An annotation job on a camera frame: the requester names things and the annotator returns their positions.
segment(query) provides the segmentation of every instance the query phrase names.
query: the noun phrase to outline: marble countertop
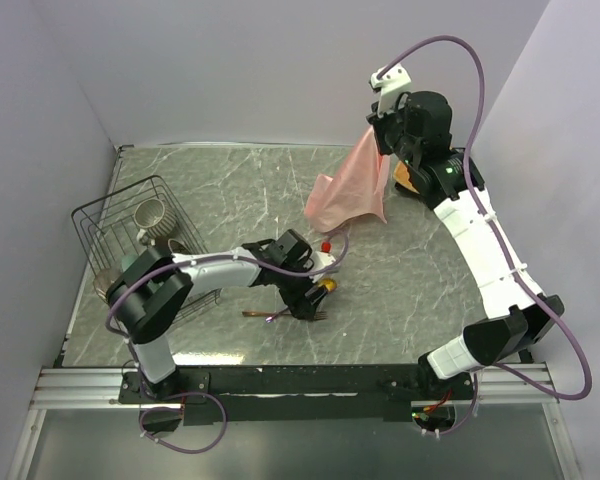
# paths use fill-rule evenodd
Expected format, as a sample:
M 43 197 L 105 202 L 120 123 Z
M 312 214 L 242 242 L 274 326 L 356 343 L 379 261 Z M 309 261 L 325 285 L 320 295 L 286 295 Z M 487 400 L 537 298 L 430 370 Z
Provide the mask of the marble countertop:
M 319 173 L 332 175 L 347 147 L 187 146 L 132 148 L 116 165 L 115 189 L 157 174 L 200 231 L 209 251 L 277 238 L 294 228 L 315 245 L 303 216 Z M 325 321 L 273 324 L 242 310 L 281 307 L 274 287 L 224 289 L 221 301 L 169 333 L 179 364 L 414 362 L 484 318 L 479 291 L 455 243 L 420 202 L 385 192 L 388 223 L 364 216 L 347 227 L 350 252 L 323 303 Z M 334 244 L 334 250 L 340 244 Z M 129 353 L 104 328 L 107 308 L 87 276 L 65 366 L 121 365 Z

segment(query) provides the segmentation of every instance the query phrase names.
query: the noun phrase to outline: glass panel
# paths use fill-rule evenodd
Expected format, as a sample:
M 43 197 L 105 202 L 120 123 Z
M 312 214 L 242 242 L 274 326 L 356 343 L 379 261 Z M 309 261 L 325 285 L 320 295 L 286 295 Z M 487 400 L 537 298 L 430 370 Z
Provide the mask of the glass panel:
M 230 423 L 216 448 L 195 456 L 139 438 L 137 417 L 134 410 L 48 412 L 28 478 L 562 478 L 540 405 L 481 406 L 439 442 L 422 438 L 414 423 L 376 419 Z M 217 431 L 180 427 L 169 440 L 200 448 Z

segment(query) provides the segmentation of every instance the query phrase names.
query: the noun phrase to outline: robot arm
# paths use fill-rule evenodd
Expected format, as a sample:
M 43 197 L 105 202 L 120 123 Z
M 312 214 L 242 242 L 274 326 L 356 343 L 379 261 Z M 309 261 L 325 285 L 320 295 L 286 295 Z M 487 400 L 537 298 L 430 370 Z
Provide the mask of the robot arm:
M 401 188 L 423 200 L 456 241 L 480 289 L 487 314 L 483 321 L 465 327 L 460 336 L 419 359 L 429 381 L 446 381 L 532 345 L 551 327 L 549 317 L 515 282 L 514 273 L 520 274 L 557 314 L 564 312 L 564 306 L 558 296 L 544 296 L 503 234 L 516 266 L 513 271 L 508 267 L 487 223 L 495 219 L 495 212 L 484 180 L 470 159 L 471 179 L 487 215 L 478 212 L 468 190 L 463 151 L 451 148 L 452 110 L 444 96 L 411 92 L 411 80 L 400 64 L 381 80 L 376 75 L 371 76 L 370 84 L 380 93 L 380 100 L 372 105 L 367 121 L 374 128 L 378 150 L 384 155 L 395 154 L 404 163 L 408 181 Z
M 258 265 L 262 262 L 310 274 L 335 263 L 332 255 L 314 252 L 298 233 L 287 230 L 278 240 L 262 240 L 205 255 L 173 254 L 166 245 L 149 247 L 109 287 L 107 304 L 112 306 L 147 273 L 180 262 L 189 265 L 155 277 L 153 288 L 148 284 L 140 286 L 116 312 L 129 334 L 148 387 L 158 397 L 177 391 L 178 371 L 166 332 L 188 296 L 225 287 L 275 285 L 294 317 L 312 321 L 322 300 L 335 288 L 335 282 L 324 280 L 323 273 L 294 277 Z

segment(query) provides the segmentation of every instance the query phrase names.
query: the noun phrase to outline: metal wire basket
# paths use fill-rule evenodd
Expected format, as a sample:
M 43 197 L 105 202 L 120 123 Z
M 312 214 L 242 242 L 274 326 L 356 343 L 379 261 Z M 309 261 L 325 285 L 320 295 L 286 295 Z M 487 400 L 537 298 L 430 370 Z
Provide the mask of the metal wire basket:
M 177 227 L 171 234 L 192 254 L 208 253 L 198 229 L 162 177 L 152 175 L 109 195 L 93 200 L 71 212 L 76 229 L 94 277 L 107 268 L 123 269 L 123 259 L 139 255 L 145 247 L 136 241 L 138 227 L 133 213 L 138 205 L 157 198 L 175 212 Z M 201 308 L 218 303 L 220 290 L 187 298 L 176 322 Z

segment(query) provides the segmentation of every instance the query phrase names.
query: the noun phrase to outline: gray wall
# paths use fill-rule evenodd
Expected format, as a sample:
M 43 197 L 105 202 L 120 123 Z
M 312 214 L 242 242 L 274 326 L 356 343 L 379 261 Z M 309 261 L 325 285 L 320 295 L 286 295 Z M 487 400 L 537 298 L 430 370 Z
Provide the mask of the gray wall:
M 471 42 L 496 98 L 547 0 L 33 0 L 115 144 L 352 144 L 372 72 L 440 33 Z M 459 47 L 408 63 L 453 102 L 463 140 L 475 72 Z
M 0 478 L 86 263 L 70 209 L 103 193 L 113 153 L 32 5 L 0 0 Z
M 475 157 L 531 274 L 562 296 L 594 390 L 563 402 L 586 479 L 600 478 L 600 0 L 552 0 L 480 133 Z M 559 331 L 538 346 L 562 391 L 582 386 Z

